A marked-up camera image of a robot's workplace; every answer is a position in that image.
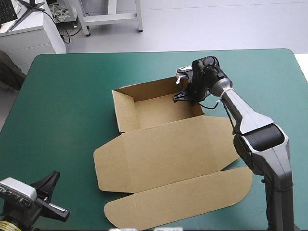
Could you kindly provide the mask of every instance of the brown cardboard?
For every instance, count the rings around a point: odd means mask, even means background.
[[[181,91],[176,80],[170,77],[113,90],[119,131],[150,128],[203,115],[197,104],[173,102],[173,95]]]
[[[126,132],[94,152],[99,188],[129,193],[220,171],[237,158],[229,120],[205,115]]]
[[[113,90],[122,134],[98,148],[94,162],[101,190],[135,193],[104,208],[119,228],[144,230],[231,206],[251,187],[246,167],[220,172],[238,158],[229,120],[174,103],[178,92],[175,77]]]
[[[118,228],[145,230],[231,206],[248,194],[251,184],[251,170],[240,167],[111,201],[104,212]]]

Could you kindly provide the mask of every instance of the cardboard flap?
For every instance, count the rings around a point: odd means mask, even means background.
[[[146,83],[124,86],[115,90],[134,97],[135,101],[142,101],[181,91],[178,84],[176,84],[176,81],[176,77],[170,77]]]
[[[150,128],[204,114],[198,104],[192,105],[189,101],[174,103],[173,96],[174,93],[135,102],[140,128]]]
[[[115,90],[112,91],[112,94],[119,131],[125,132],[140,129],[134,98]]]
[[[127,193],[220,171],[237,158],[229,119],[205,115],[124,133],[94,152],[100,189]]]
[[[252,178],[247,167],[216,172],[111,201],[104,212],[118,228],[145,230],[231,206],[248,194]]]

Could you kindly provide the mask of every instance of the green tabletop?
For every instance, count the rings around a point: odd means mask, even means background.
[[[41,229],[108,229],[103,206],[126,193],[97,186],[93,151],[119,135],[111,90],[174,76],[178,67],[215,55],[233,88],[290,138],[295,223],[308,228],[308,85],[285,49],[40,55],[0,133],[0,178],[31,183],[61,172],[53,203],[71,209],[66,223],[40,218]],[[205,105],[213,106],[212,96]],[[222,105],[207,115],[226,116]],[[244,165],[241,160],[232,166]],[[238,204],[167,226],[185,229],[265,229],[264,185]]]

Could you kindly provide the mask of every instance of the gray floor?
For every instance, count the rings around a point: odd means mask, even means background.
[[[137,24],[92,26],[91,36],[72,37],[68,53],[197,51],[289,48],[308,53],[308,0],[140,0],[144,31]],[[106,0],[83,0],[91,15]],[[118,13],[135,10],[118,0]],[[0,88],[0,130],[17,96]]]

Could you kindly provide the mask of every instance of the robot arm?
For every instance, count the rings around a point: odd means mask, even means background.
[[[178,69],[177,76],[178,79],[186,77],[188,85],[174,96],[175,102],[198,103],[210,94],[221,98],[233,126],[237,153],[255,174],[264,177],[269,230],[297,230],[293,215],[289,138],[284,131],[271,118],[255,112],[234,91],[232,81],[220,69],[216,57],[195,60],[192,66]]]

